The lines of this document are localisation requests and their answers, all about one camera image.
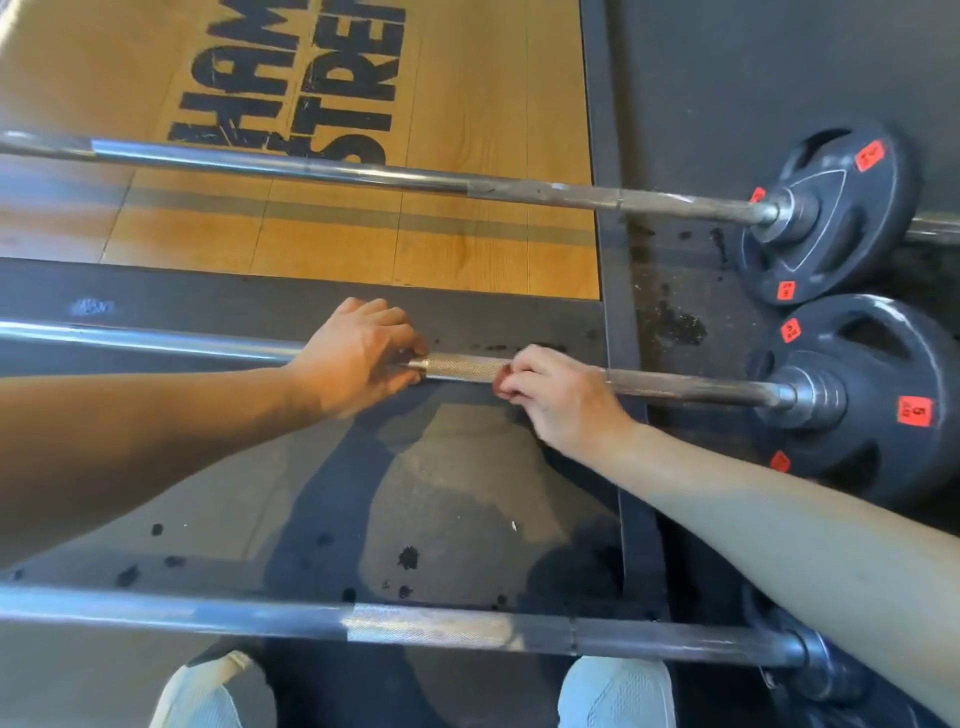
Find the forearm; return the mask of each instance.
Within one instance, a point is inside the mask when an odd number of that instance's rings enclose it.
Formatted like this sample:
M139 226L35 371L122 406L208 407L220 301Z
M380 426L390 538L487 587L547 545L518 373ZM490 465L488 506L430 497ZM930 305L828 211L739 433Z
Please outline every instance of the forearm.
M0 379L0 565L320 418L283 370Z
M591 465L697 534L798 619L960 725L960 541L645 425Z

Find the finger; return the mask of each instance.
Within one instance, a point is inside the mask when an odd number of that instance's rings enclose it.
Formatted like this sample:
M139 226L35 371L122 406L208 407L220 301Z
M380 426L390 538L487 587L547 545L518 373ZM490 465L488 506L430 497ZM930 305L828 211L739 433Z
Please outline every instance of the finger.
M500 397L502 400L508 400L510 395L503 391L501 385L503 380L507 378L511 373L510 364L504 364L500 371L496 373L496 376L493 378L493 393Z
M523 395L531 400L543 401L549 398L551 382L536 372L514 372L503 380L500 389L511 396Z
M514 357L511 368L515 372L537 372L548 375L556 371L560 361L556 356L563 356L559 352L546 347L531 344Z
M379 313L374 313L371 318L376 321L381 326L391 327L396 326L397 324L409 324L410 321L407 319L407 312L402 308L388 308L385 311L380 311Z
M334 313L353 313L357 308L364 305L366 301L361 301L360 299L355 299L352 296L346 301L337 306Z
M378 313L379 311L385 311L388 308L390 308L390 306L387 304L386 300L373 299L369 303L364 303L357 310L360 311L360 313Z
M423 335L409 324L388 327L390 341L399 352L414 352L423 356L427 352Z
M409 369L405 372L397 372L396 374L390 375L387 379L386 396L392 397L397 392L402 392L411 384L417 384L418 382L420 382L420 373Z

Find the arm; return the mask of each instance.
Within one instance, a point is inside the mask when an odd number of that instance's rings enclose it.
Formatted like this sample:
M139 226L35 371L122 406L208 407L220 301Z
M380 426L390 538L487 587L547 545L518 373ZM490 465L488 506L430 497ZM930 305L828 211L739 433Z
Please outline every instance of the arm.
M279 369L0 380L0 565L78 536L239 450L417 381L398 308L348 299Z
M539 347L497 394L547 444L650 503L779 605L960 726L960 540L792 475L676 440L600 373Z

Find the metal bar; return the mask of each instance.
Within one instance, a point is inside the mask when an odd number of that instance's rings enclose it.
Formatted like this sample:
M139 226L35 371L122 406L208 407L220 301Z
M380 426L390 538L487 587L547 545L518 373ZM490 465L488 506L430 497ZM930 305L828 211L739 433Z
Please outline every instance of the metal bar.
M510 359L431 353L414 359L409 366L430 379L490 383ZM788 384L765 381L707 379L702 376L605 370L614 392L646 400L679 400L706 404L738 404L748 407L787 408L797 403L797 391Z
M47 324L0 321L0 340L43 341L81 344L104 349L203 356L216 359L283 364L303 344L267 339L243 339L145 328L94 327L82 324ZM510 359L431 353L412 359L406 366L430 379L491 383ZM679 400L707 404L786 409L797 403L797 391L789 384L763 381L707 379L657 372L605 370L615 392L650 400Z
M360 184L478 200L663 214L741 225L766 225L779 214L779 208L770 203L12 130L0 131L0 154Z
M801 667L806 662L803 643L790 633L385 604L4 586L0 620L761 667Z
M908 244L960 245L960 217L922 212L913 219L907 231Z

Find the white sneaker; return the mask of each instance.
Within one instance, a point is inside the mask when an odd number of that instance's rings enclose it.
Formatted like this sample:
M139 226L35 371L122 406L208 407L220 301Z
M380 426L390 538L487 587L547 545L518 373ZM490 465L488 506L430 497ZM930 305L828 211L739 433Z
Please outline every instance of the white sneaker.
M560 728L676 728L673 685L662 662L582 657L557 703Z
M160 694L150 728L276 728L274 693L260 666L233 650L177 670Z

